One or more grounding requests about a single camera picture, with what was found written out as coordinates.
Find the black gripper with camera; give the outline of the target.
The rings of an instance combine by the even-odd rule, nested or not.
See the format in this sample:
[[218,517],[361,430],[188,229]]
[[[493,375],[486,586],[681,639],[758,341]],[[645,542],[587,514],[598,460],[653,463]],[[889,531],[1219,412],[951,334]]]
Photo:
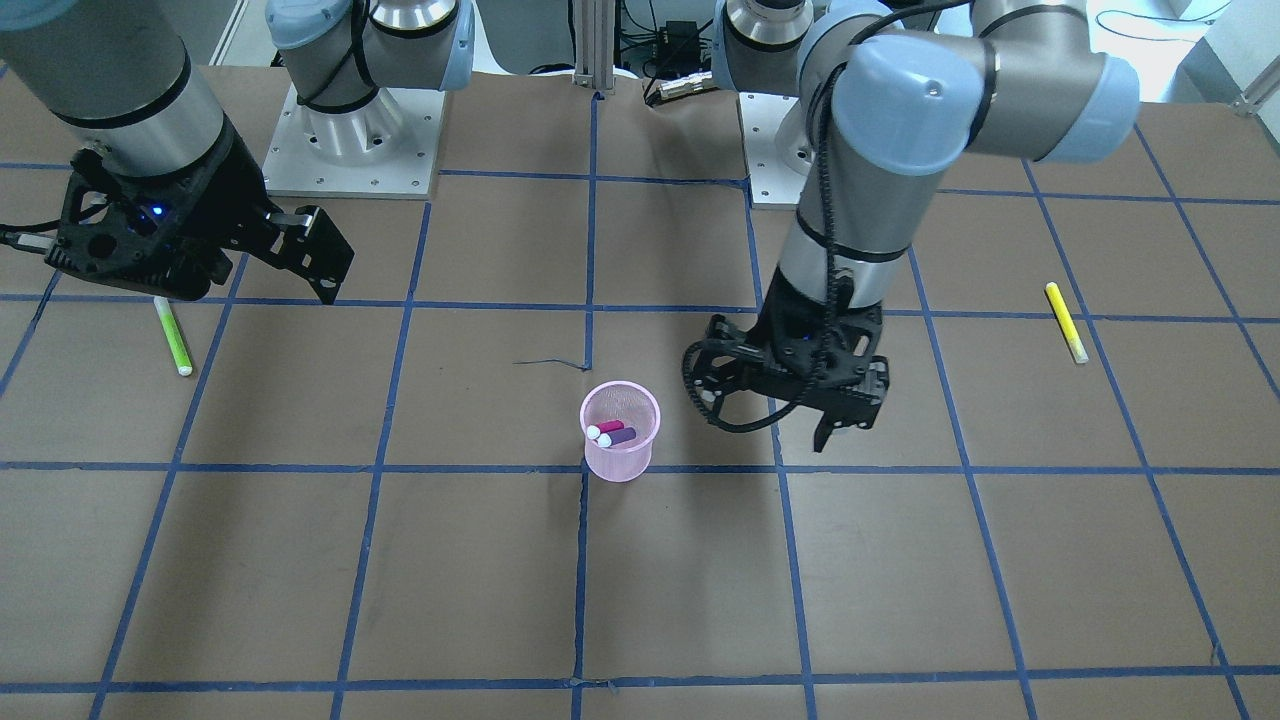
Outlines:
[[230,274],[229,251],[305,279],[333,305],[355,250],[319,205],[283,211],[230,120],[195,163],[131,178],[81,149],[45,263],[77,279],[195,301]]

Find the grey robot arm near window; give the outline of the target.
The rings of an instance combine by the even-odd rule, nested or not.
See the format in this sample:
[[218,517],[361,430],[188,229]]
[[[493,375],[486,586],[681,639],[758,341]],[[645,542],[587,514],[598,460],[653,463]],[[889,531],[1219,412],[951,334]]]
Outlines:
[[406,96],[463,88],[471,1],[270,1],[291,76],[268,164],[253,158],[154,1],[5,1],[3,60],[78,140],[60,215],[3,242],[79,281],[195,301],[230,252],[306,281],[323,304],[355,251],[316,205],[273,201],[288,176],[317,193],[425,193],[433,147]]

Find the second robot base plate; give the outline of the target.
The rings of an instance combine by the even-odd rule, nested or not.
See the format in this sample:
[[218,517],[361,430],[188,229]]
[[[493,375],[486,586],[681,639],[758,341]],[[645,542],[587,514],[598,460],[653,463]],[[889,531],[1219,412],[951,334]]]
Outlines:
[[739,95],[739,110],[751,204],[765,210],[794,210],[813,160],[799,100],[744,92]]

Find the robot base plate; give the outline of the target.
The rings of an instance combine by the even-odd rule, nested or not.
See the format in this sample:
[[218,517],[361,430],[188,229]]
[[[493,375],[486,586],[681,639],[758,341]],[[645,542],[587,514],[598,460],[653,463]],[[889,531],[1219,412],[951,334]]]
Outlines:
[[278,197],[428,200],[434,188],[447,92],[381,88],[343,114],[305,108],[291,88],[262,174]]

